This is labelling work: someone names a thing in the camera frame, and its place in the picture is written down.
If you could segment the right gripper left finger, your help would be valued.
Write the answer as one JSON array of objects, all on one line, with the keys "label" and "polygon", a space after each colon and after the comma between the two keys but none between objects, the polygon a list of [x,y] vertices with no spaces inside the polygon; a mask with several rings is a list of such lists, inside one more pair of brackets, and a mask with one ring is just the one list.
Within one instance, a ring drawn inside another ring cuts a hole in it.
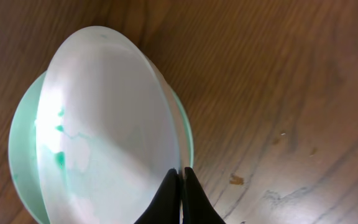
[{"label": "right gripper left finger", "polygon": [[179,224],[180,178],[170,169],[145,212],[135,224]]}]

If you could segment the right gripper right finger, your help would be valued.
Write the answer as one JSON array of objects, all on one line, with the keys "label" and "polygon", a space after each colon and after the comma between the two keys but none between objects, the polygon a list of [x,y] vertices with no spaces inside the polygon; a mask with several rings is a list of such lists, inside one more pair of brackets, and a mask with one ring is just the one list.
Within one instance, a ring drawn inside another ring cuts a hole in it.
[{"label": "right gripper right finger", "polygon": [[191,167],[184,169],[181,200],[183,224],[225,224],[210,204]]}]

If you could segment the white plate with green stain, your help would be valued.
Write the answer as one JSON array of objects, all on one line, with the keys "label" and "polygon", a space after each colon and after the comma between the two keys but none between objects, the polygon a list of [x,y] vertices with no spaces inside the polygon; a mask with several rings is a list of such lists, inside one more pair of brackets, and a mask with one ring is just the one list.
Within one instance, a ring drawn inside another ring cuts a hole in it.
[{"label": "white plate with green stain", "polygon": [[53,56],[36,152],[51,223],[134,223],[167,171],[194,161],[176,93],[127,37],[102,26],[76,31]]}]

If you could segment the mint plate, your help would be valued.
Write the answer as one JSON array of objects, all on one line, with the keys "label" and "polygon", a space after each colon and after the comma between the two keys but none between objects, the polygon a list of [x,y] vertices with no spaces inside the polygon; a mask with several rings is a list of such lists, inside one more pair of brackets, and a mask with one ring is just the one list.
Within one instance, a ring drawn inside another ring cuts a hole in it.
[{"label": "mint plate", "polygon": [[134,223],[169,169],[193,165],[194,148],[161,73],[44,73],[16,109],[8,156],[39,223]]}]

